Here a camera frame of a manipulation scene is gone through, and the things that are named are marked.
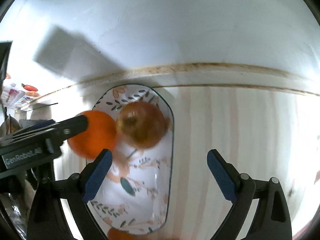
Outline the floral oval plate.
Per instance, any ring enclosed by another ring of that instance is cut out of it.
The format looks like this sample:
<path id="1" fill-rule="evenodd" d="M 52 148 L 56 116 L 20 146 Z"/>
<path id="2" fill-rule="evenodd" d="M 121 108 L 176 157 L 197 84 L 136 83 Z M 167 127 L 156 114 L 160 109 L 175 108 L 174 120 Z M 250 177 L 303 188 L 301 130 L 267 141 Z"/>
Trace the floral oval plate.
<path id="1" fill-rule="evenodd" d="M 116 119 L 124 106 L 134 101 L 158 107 L 169 128 L 148 150 L 117 143 L 112 166 L 95 198 L 88 202 L 104 233 L 115 228 L 147 235 L 162 228 L 167 220 L 174 152 L 174 116 L 169 104 L 148 86 L 126 84 L 105 92 L 93 109 Z"/>

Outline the red apple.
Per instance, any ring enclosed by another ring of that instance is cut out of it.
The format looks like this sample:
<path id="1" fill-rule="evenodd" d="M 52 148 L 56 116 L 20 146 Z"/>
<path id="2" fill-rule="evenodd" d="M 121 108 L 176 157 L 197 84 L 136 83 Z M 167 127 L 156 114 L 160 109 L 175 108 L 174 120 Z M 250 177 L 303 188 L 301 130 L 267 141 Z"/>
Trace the red apple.
<path id="1" fill-rule="evenodd" d="M 169 119 L 148 102 L 133 102 L 120 111 L 116 119 L 118 137 L 136 149 L 155 147 L 165 136 Z"/>

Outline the small orange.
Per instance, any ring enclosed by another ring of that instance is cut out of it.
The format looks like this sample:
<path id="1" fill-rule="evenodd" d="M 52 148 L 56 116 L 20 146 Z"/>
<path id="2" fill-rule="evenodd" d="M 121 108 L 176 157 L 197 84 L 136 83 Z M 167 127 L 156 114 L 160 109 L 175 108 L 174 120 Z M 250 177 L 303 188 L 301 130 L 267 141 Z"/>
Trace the small orange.
<path id="1" fill-rule="evenodd" d="M 108 231 L 107 237 L 109 240 L 136 240 L 136 237 L 134 235 L 117 230 L 115 228 L 111 228 Z"/>

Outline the fruit wall sticker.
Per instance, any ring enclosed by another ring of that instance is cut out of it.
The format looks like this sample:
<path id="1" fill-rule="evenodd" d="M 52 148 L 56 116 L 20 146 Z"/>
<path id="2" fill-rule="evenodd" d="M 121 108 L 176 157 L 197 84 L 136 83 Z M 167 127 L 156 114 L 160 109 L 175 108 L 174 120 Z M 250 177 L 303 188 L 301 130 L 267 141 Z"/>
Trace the fruit wall sticker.
<path id="1" fill-rule="evenodd" d="M 6 73 L 1 90 L 1 102 L 4 107 L 11 109 L 21 108 L 26 103 L 39 97 L 40 94 L 36 87 L 25 85 L 19 80 L 13 79 L 9 73 Z"/>

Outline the striped cat table mat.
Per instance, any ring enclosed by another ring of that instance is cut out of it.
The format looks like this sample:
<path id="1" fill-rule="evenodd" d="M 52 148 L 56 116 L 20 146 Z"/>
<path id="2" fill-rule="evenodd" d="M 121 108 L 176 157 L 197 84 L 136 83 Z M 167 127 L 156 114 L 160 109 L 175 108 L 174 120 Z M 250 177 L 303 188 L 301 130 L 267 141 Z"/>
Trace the striped cat table mat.
<path id="1" fill-rule="evenodd" d="M 206 162 L 217 149 L 254 179 L 279 179 L 293 232 L 319 206 L 319 97 L 238 87 L 158 88 L 174 114 L 165 226 L 145 239 L 209 239 L 229 208 Z"/>

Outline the steel wok pan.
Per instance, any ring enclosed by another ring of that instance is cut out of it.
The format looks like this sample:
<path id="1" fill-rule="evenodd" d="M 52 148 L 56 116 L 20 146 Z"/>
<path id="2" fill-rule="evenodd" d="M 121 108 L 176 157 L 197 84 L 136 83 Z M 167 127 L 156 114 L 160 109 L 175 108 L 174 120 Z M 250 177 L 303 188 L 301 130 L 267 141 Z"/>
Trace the steel wok pan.
<path id="1" fill-rule="evenodd" d="M 0 128 L 0 137 L 9 135 L 21 129 L 19 122 L 13 118 L 12 116 L 8 115 L 6 120 L 1 124 Z"/>

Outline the orange with stem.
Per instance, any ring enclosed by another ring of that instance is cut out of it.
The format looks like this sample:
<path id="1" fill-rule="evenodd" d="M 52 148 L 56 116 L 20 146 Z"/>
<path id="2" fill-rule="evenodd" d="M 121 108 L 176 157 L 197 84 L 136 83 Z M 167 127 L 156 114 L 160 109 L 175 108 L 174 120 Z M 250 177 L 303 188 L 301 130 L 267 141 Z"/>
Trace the orange with stem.
<path id="1" fill-rule="evenodd" d="M 114 151 L 117 143 L 116 123 L 101 111 L 84 111 L 78 116 L 87 118 L 87 129 L 67 140 L 72 151 L 80 157 L 95 159 L 102 150 Z"/>

